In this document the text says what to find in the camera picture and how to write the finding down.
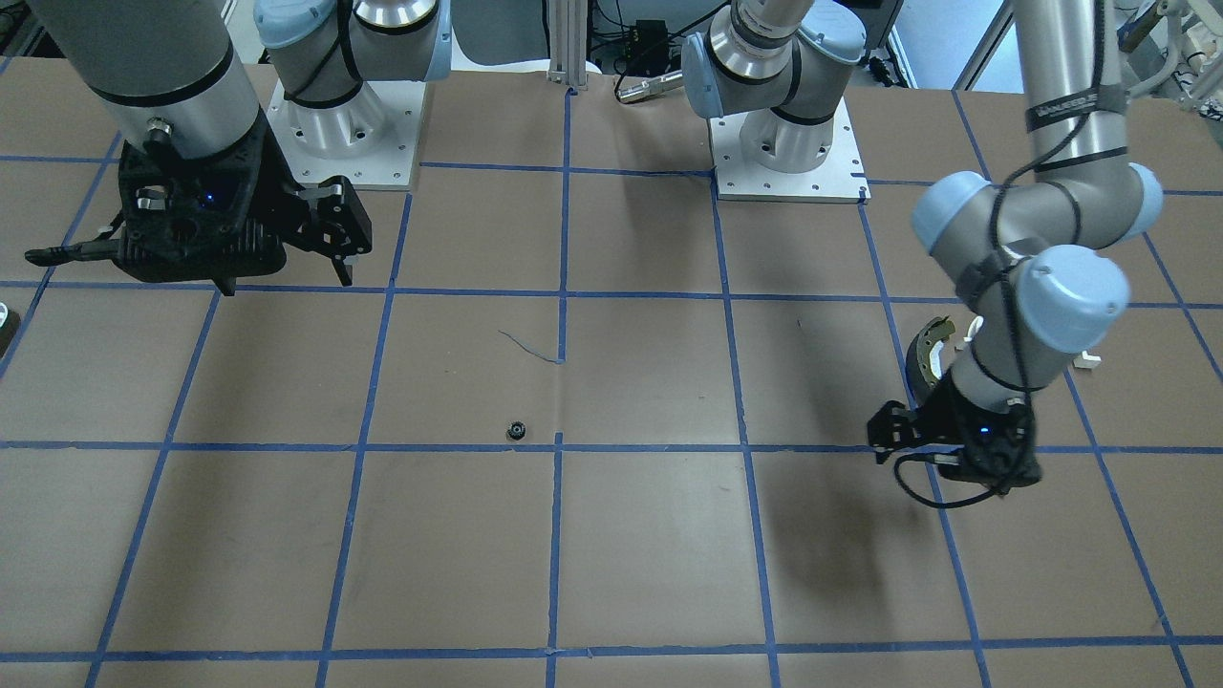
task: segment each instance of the white mounting plate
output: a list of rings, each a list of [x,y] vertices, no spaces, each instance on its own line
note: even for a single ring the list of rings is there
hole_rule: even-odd
[[[285,87],[276,82],[268,106],[268,123],[285,152],[294,178],[302,186],[316,186],[324,178],[342,174],[356,188],[408,191],[416,169],[416,145],[421,138],[426,84],[418,81],[371,81],[394,122],[373,152],[356,158],[317,158],[297,144],[285,114]]]
[[[713,149],[719,198],[857,203],[871,197],[844,98],[833,115],[837,127],[833,147],[824,163],[808,172],[779,172],[747,159],[739,144],[739,130],[746,119],[747,112],[740,112],[709,120],[709,147]]]

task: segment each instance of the floor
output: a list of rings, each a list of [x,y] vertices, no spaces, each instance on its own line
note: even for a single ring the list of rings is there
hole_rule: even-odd
[[[947,514],[863,425],[967,324],[909,210],[1018,166],[1022,100],[851,89],[870,203],[736,203],[682,98],[592,84],[435,84],[356,286],[294,253],[223,298],[21,259],[110,218],[119,139],[62,61],[0,62],[0,686],[1223,686],[1200,120],[1132,110],[1166,211],[1109,251],[1102,368],[1037,400],[1046,480]]]

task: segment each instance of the light blue joint cover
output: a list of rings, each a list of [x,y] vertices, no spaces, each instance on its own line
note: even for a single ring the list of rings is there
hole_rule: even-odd
[[[799,33],[811,42],[812,48],[843,65],[856,65],[866,56],[862,20],[833,0],[816,0],[802,17]]]
[[[917,233],[921,244],[926,247],[926,253],[934,249],[938,237],[943,236],[948,225],[964,209],[964,205],[988,186],[989,182],[980,174],[959,171],[944,176],[922,194],[917,204],[914,205],[911,221],[914,232]]]
[[[424,71],[424,81],[438,81],[450,76],[451,50],[454,48],[454,32],[450,28],[450,0],[438,2],[438,33],[433,43],[433,57],[429,59],[429,68]]]
[[[335,0],[256,0],[254,27],[264,48],[292,45],[335,11]]]
[[[1159,213],[1163,211],[1163,186],[1155,177],[1155,172],[1137,163],[1130,163],[1130,167],[1139,175],[1139,180],[1142,182],[1142,207],[1139,208],[1139,214],[1134,218],[1134,224],[1130,225],[1130,229],[1118,241],[1134,238],[1151,229],[1155,220],[1159,219]]]
[[[1130,282],[1121,268],[1074,243],[1052,246],[1027,260],[1016,288],[1029,329],[1064,354],[1099,343],[1130,301]]]
[[[717,68],[704,49],[704,34],[697,33],[684,42],[684,54],[680,57],[684,70],[684,90],[689,104],[698,117],[712,120],[720,117],[722,94],[718,92]]]

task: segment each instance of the black cable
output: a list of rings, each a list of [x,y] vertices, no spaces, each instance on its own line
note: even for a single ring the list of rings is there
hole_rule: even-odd
[[[632,65],[637,64],[638,60],[641,60],[645,55],[647,55],[654,48],[658,48],[663,43],[670,43],[673,38],[679,38],[679,37],[684,35],[686,32],[691,31],[693,27],[696,27],[701,22],[703,22],[703,21],[713,17],[718,12],[720,12],[722,9],[725,7],[725,6],[728,6],[728,5],[730,5],[730,0],[725,0],[724,2],[718,4],[717,7],[709,10],[704,15],[701,15],[701,17],[697,18],[696,21],[689,23],[687,26],[685,26],[684,28],[681,28],[679,31],[668,33],[667,38],[663,38],[662,40],[656,40],[653,45],[651,45],[649,48],[646,48],[645,50],[642,50],[641,53],[638,53],[636,56],[634,56],[632,60],[627,60],[625,62],[625,66],[624,66],[624,72],[620,73],[620,78],[618,78],[616,82],[615,82],[615,86],[612,87],[612,94],[615,95],[616,101],[620,103],[621,105],[627,104],[624,100],[620,100],[620,87],[624,84],[624,77],[629,73],[629,70],[632,67]]]
[[[1107,1],[1108,0],[1097,0],[1096,2],[1096,16],[1092,27],[1092,33],[1095,39],[1095,49],[1093,49],[1095,55],[1092,57],[1092,67],[1091,67],[1091,88],[1093,89],[1099,88],[1101,81],[1103,79],[1104,75],[1104,50],[1107,45],[1104,38],[1104,31],[1106,31],[1104,15],[1107,5],[1104,2]],[[1010,175],[1008,175],[1007,178],[1003,181],[1002,188],[998,189],[998,194],[994,197],[993,208],[989,211],[989,243],[994,251],[1004,253],[1002,246],[1002,237],[999,236],[998,216],[1002,211],[1003,200],[1005,199],[1007,193],[1010,191],[1011,186],[1015,183],[1015,180],[1024,176],[1029,171],[1038,167],[1040,165],[1043,165],[1051,158],[1053,158],[1053,155],[1057,155],[1063,149],[1065,149],[1065,147],[1069,145],[1079,136],[1080,132],[1082,132],[1084,127],[1087,126],[1087,120],[1090,117],[1091,112],[1079,115],[1074,127],[1070,130],[1069,133],[1065,134],[1064,138],[1062,138],[1062,141],[1058,142],[1057,145],[1054,145],[1046,153],[1041,154],[1031,163],[1027,163],[1020,169],[1010,172]],[[1005,254],[1003,254],[1002,258],[1003,258],[1003,264],[1010,262],[1009,257]],[[1019,371],[1019,385],[1024,390],[1024,406],[1031,409],[1032,408],[1031,385],[1029,384],[1029,378],[1027,378],[1027,364],[1024,363],[1022,341],[1020,340],[1019,328],[1016,326],[1016,323],[1019,321],[1019,304],[1015,295],[1015,285],[1011,284],[1010,281],[1010,273],[1021,263],[1022,260],[1020,263],[1011,264],[1009,268],[1002,270],[998,274],[997,281],[999,284],[999,287],[1002,288],[1003,312],[1005,314],[1007,329],[1010,336],[1011,356],[1015,359],[1015,369]],[[927,500],[926,497],[922,497],[921,495],[914,492],[912,489],[910,489],[909,485],[905,484],[904,479],[900,478],[900,464],[906,463],[909,461],[920,461],[912,455],[910,455],[909,457],[903,457],[900,459],[896,459],[896,464],[893,466],[892,472],[896,479],[896,483],[900,484],[901,490],[904,490],[906,495],[909,495],[910,497],[912,497],[914,500],[921,502],[927,507],[936,510],[955,510],[960,507],[967,507],[971,505],[983,502],[985,500],[988,500],[989,497],[993,497],[996,495],[1002,495],[1004,491],[1009,490],[1011,481],[1014,481],[1015,478],[1019,477],[1020,470],[1022,470],[1024,467],[1022,457],[1026,456],[1027,452],[1031,450],[1032,444],[1035,442],[1035,433],[1026,433],[1021,439],[1021,442],[1024,444],[1024,447],[1020,452],[1016,453],[1014,466],[1009,467],[1007,474],[997,485],[989,486],[985,492],[981,492],[980,495],[976,495],[967,500],[960,500],[958,502],[936,502],[933,500]]]

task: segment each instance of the metal post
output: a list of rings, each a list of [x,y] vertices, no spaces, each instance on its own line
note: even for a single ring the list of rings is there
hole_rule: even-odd
[[[552,44],[548,78],[586,89],[587,0],[549,0],[548,33]]]
[[[989,65],[989,59],[998,51],[998,46],[1002,45],[1003,39],[1007,38],[1007,32],[1010,31],[1014,23],[1015,12],[1011,10],[1010,0],[1003,0],[1002,6],[998,7],[998,12],[991,20],[989,27],[986,29],[985,35],[981,37],[981,42],[977,43],[972,56],[964,65],[964,71],[960,72],[960,77],[955,79],[955,84],[951,88],[956,90],[972,90],[976,87],[981,75],[986,71],[986,66]]]

